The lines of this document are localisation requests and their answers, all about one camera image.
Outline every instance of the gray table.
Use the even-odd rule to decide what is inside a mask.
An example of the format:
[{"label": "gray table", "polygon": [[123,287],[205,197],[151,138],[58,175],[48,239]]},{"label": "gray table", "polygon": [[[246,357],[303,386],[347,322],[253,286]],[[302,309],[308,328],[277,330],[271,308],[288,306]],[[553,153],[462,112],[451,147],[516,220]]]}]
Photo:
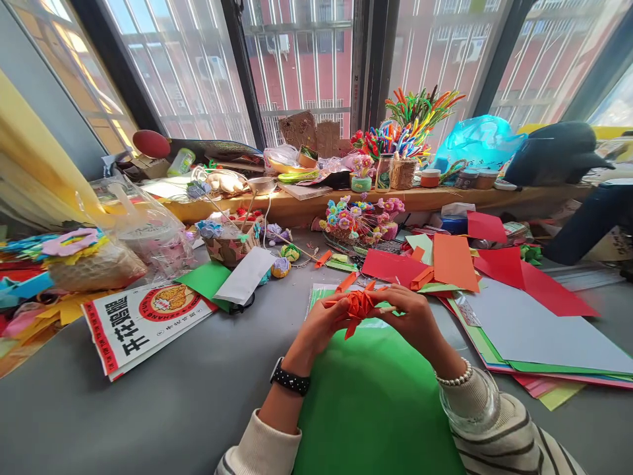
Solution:
[{"label": "gray table", "polygon": [[[320,243],[315,233],[300,237]],[[271,368],[303,321],[313,283],[344,276],[326,267],[293,269],[257,290],[256,304],[244,314],[209,317],[115,383],[103,376],[86,323],[69,325],[0,380],[0,474],[213,473],[262,404]],[[596,326],[633,353],[633,286],[582,296],[603,314]],[[463,330],[439,305],[434,309],[447,339],[480,364]],[[495,378],[589,473],[630,472],[631,393],[586,387],[549,412],[513,378]]]}]

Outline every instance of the yellow curtain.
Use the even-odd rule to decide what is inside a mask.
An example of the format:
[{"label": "yellow curtain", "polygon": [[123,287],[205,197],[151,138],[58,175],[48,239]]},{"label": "yellow curtain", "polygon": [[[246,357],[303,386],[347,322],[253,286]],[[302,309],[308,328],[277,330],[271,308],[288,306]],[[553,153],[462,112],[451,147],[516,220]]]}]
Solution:
[{"label": "yellow curtain", "polygon": [[41,230],[103,215],[92,188],[0,69],[0,211]]}]

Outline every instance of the person's right hand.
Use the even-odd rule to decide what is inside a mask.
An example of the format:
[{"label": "person's right hand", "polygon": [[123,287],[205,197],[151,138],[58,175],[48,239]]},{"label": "person's right hand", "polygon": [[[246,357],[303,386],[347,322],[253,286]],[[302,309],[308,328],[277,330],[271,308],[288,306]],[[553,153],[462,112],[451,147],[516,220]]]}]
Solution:
[{"label": "person's right hand", "polygon": [[374,302],[386,300],[404,315],[383,313],[373,309],[368,317],[377,317],[388,323],[402,335],[429,363],[437,374],[453,379],[464,374],[466,364],[442,336],[426,297],[401,285],[392,284],[386,290],[367,292]]}]

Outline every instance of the black watch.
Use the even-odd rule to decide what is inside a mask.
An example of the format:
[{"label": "black watch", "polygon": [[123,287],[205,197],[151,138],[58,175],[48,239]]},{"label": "black watch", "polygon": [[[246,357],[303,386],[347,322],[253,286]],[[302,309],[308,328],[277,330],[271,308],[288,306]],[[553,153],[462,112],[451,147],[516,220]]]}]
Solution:
[{"label": "black watch", "polygon": [[301,396],[305,396],[308,393],[308,388],[310,387],[310,377],[301,377],[282,370],[283,360],[283,356],[277,360],[275,369],[273,369],[272,375],[270,376],[271,384],[275,382],[286,389],[298,393]]}]

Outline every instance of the beads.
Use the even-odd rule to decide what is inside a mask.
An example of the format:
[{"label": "beads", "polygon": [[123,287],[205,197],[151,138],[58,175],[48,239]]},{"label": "beads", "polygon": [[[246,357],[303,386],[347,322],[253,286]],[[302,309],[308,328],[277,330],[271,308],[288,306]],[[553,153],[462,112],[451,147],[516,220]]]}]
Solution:
[{"label": "beads", "polygon": [[435,373],[435,379],[437,379],[437,381],[444,386],[460,386],[468,382],[473,376],[473,366],[467,359],[462,358],[462,360],[464,361],[464,363],[466,363],[466,372],[462,376],[459,376],[459,378],[455,379],[442,379],[437,376],[437,373]]}]

